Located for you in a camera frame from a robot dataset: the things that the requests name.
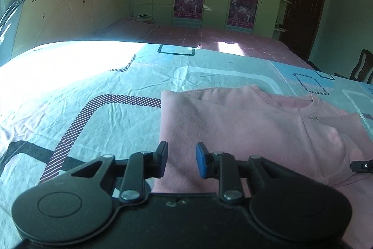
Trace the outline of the pink sweater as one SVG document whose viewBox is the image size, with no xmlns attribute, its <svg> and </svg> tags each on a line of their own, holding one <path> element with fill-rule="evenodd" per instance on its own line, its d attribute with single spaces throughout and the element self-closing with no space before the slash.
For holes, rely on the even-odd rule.
<svg viewBox="0 0 373 249">
<path fill-rule="evenodd" d="M 202 142 L 245 161 L 261 155 L 329 186 L 360 178 L 353 161 L 372 159 L 372 141 L 360 116 L 322 101 L 268 94 L 256 85 L 161 94 L 160 139 L 168 161 L 155 192 L 213 192 L 217 183 L 199 176 L 195 148 Z"/>
</svg>

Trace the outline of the lower left pink poster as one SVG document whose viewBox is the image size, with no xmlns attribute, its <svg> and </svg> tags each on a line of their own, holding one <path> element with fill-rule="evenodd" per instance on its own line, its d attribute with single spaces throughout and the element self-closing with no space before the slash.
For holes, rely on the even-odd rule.
<svg viewBox="0 0 373 249">
<path fill-rule="evenodd" d="M 174 0 L 173 25 L 200 28 L 204 0 Z"/>
</svg>

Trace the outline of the pink checked bed cover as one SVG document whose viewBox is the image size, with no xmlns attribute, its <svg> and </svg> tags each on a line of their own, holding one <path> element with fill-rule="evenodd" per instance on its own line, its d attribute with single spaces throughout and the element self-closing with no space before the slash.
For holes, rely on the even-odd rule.
<svg viewBox="0 0 373 249">
<path fill-rule="evenodd" d="M 93 38 L 194 47 L 221 53 L 257 57 L 312 69 L 312 66 L 291 52 L 284 43 L 272 38 L 244 32 L 213 28 L 185 28 L 118 20 L 112 25 L 94 32 Z"/>
</svg>

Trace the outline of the patterned blue bed sheet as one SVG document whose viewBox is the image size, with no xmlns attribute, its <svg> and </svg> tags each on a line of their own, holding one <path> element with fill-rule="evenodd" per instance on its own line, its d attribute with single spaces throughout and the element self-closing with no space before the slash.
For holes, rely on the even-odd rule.
<svg viewBox="0 0 373 249">
<path fill-rule="evenodd" d="M 256 84 L 266 92 L 315 94 L 361 114 L 372 131 L 372 87 L 295 65 L 171 45 L 60 42 L 1 68 L 1 247 L 20 242 L 17 196 L 102 154 L 124 159 L 154 148 L 161 92 Z"/>
</svg>

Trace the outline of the dark wooden door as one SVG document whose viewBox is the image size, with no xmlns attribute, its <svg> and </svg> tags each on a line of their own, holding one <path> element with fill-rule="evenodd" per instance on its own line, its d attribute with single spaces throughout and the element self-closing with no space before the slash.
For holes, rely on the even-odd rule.
<svg viewBox="0 0 373 249">
<path fill-rule="evenodd" d="M 325 0 L 289 0 L 280 41 L 298 57 L 307 61 L 314 44 Z"/>
</svg>

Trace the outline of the dark wooden chair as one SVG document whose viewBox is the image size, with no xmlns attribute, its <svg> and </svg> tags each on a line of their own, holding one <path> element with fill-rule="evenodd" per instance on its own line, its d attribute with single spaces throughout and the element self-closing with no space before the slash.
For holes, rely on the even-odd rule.
<svg viewBox="0 0 373 249">
<path fill-rule="evenodd" d="M 362 83 L 371 84 L 373 76 L 373 54 L 363 49 L 360 53 L 359 61 L 357 65 L 353 68 L 349 80 L 359 81 Z"/>
</svg>

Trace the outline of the lower right pink poster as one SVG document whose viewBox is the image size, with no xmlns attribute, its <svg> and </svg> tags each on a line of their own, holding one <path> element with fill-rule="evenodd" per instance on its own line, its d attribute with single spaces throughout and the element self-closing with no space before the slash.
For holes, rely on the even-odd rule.
<svg viewBox="0 0 373 249">
<path fill-rule="evenodd" d="M 258 0 L 231 0 L 227 18 L 227 30 L 252 33 Z"/>
</svg>

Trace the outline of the pink poster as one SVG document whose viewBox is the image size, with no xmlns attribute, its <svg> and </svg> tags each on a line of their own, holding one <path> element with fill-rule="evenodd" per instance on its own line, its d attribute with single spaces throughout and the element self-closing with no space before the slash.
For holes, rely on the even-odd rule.
<svg viewBox="0 0 373 249">
<path fill-rule="evenodd" d="M 174 0 L 173 25 L 200 28 L 204 0 Z"/>
<path fill-rule="evenodd" d="M 227 18 L 227 30 L 252 33 L 258 0 L 231 0 Z"/>
</svg>

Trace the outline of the cream arched headboard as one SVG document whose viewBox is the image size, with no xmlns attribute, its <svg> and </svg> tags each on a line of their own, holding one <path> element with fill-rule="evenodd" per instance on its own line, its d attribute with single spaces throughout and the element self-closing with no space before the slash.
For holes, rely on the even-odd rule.
<svg viewBox="0 0 373 249">
<path fill-rule="evenodd" d="M 43 44 L 88 39 L 120 12 L 120 0 L 25 0 L 11 57 Z"/>
</svg>

